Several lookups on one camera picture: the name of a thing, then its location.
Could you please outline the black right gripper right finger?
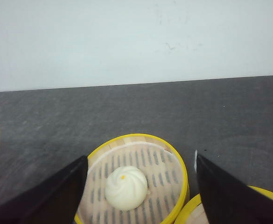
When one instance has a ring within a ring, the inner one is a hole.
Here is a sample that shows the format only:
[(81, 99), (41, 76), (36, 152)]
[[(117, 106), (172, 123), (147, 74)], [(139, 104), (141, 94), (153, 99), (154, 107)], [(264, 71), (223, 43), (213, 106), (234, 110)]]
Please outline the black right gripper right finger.
[(273, 199), (245, 185), (201, 154), (196, 156), (196, 176), (210, 224), (273, 224)]

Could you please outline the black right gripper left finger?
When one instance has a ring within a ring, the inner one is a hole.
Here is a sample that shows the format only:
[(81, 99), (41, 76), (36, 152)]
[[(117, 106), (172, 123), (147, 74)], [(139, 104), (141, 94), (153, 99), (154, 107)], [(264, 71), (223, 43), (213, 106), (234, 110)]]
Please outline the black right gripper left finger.
[(71, 224), (83, 196), (87, 171), (87, 157), (81, 156), (0, 205), (0, 224)]

